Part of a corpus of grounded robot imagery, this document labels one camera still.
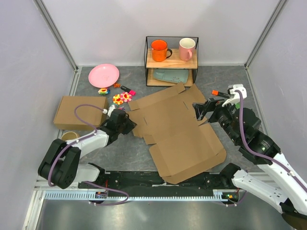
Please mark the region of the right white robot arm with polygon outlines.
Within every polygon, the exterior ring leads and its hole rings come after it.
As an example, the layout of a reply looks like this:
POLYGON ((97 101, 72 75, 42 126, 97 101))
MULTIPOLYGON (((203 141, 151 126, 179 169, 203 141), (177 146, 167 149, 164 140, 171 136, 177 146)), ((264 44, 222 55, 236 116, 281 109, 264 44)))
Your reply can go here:
POLYGON ((210 98, 205 103, 193 103, 197 120, 208 112, 209 123, 219 123, 221 128, 239 146, 239 152, 262 169, 278 185, 273 187, 254 178, 239 166, 229 163, 219 173, 224 188, 237 187, 270 204, 283 219, 296 230, 307 228, 307 184, 296 174, 278 145, 259 130, 261 121, 253 110, 235 105, 222 106, 223 100, 210 98))

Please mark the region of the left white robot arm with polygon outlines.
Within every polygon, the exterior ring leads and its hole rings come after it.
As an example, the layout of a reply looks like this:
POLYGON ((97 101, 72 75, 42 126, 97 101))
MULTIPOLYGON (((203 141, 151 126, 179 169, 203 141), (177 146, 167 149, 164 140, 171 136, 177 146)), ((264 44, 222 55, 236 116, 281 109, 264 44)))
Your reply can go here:
POLYGON ((49 186, 61 189, 83 181, 101 188, 105 184, 105 176, 100 174, 103 169, 94 164, 80 164, 80 158, 110 145, 120 134, 128 134, 136 126, 125 111, 115 109, 109 119, 91 133, 69 141, 59 138, 52 141, 38 168, 38 175, 48 180, 49 186))

